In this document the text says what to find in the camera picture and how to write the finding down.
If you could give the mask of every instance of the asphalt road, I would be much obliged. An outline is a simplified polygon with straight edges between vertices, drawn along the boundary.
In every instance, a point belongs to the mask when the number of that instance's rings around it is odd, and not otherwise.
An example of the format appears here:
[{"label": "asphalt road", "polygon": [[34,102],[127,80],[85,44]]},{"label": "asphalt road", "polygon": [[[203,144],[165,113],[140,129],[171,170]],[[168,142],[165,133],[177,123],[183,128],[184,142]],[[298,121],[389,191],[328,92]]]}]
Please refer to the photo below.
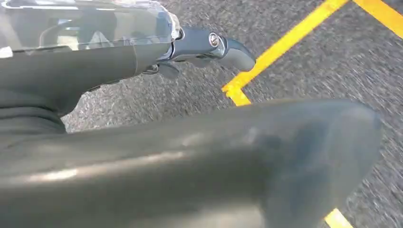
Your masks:
[{"label": "asphalt road", "polygon": [[[183,24],[211,28],[257,56],[321,0],[164,0]],[[385,0],[403,14],[402,0]],[[182,76],[138,76],[85,94],[64,118],[81,131],[147,123],[234,106],[221,87],[235,72],[181,64]],[[362,101],[385,122],[383,158],[341,211],[355,228],[403,228],[403,40],[353,2],[243,88],[252,102],[335,97]]]}]

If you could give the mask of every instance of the bolt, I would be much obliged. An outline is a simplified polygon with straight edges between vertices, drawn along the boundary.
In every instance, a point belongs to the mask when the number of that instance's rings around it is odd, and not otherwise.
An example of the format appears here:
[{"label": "bolt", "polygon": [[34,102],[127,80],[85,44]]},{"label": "bolt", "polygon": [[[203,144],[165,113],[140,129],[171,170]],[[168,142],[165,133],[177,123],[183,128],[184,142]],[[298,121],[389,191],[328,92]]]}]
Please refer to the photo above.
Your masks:
[{"label": "bolt", "polygon": [[213,47],[217,47],[220,43],[220,39],[218,38],[218,35],[215,34],[214,32],[210,33],[209,35],[209,42],[210,45]]}]

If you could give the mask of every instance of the plastic cover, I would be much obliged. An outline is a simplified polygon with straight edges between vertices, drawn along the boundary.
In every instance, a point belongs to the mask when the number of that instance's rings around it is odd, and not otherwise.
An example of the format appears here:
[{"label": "plastic cover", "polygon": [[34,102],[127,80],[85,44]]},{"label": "plastic cover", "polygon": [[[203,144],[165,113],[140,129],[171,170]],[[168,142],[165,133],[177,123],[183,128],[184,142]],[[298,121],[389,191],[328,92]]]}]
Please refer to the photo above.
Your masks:
[{"label": "plastic cover", "polygon": [[6,0],[0,6],[0,58],[170,43],[179,21],[151,0]]}]

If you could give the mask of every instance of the yellow road marking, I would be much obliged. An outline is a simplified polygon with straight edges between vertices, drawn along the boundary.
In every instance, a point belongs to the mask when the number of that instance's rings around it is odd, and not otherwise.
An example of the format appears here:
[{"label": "yellow road marking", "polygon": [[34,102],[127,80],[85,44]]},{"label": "yellow road marking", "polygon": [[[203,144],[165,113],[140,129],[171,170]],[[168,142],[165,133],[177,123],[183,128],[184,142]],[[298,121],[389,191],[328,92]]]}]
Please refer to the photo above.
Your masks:
[{"label": "yellow road marking", "polygon": [[353,0],[403,39],[403,16],[381,0]]},{"label": "yellow road marking", "polygon": [[316,28],[332,13],[346,4],[349,0],[326,0],[310,13],[302,22],[297,24],[292,30],[284,35],[279,41],[266,50],[256,62],[255,67],[249,72],[241,72],[235,76],[223,88],[223,92],[232,89],[241,89],[254,77],[269,67],[280,56],[287,52],[292,46],[298,43],[309,32]]},{"label": "yellow road marking", "polygon": [[250,105],[250,100],[242,92],[241,89],[232,89],[227,92],[227,97],[235,103],[236,106]]},{"label": "yellow road marking", "polygon": [[326,216],[325,221],[331,228],[353,228],[338,209]]}]

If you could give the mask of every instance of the yellow line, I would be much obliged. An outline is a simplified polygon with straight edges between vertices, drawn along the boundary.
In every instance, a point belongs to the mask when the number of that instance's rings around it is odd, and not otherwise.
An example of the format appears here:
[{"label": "yellow line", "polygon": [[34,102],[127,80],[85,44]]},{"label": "yellow line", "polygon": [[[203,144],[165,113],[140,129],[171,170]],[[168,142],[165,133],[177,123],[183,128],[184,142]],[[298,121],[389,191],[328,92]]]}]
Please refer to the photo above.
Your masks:
[{"label": "yellow line", "polygon": [[331,228],[353,228],[338,209],[326,216],[325,221]]},{"label": "yellow line", "polygon": [[241,89],[232,89],[227,92],[227,97],[235,103],[236,106],[250,105],[250,100],[242,92]]},{"label": "yellow line", "polygon": [[403,39],[403,16],[381,0],[353,0]]},{"label": "yellow line", "polygon": [[332,13],[346,4],[348,0],[326,0],[310,13],[302,22],[296,25],[286,35],[284,35],[273,46],[266,50],[256,62],[255,67],[249,72],[239,73],[223,88],[223,92],[232,89],[243,88],[254,77],[265,70],[270,64],[276,61],[280,56],[287,52],[292,46],[298,43],[310,31],[322,23]]}]

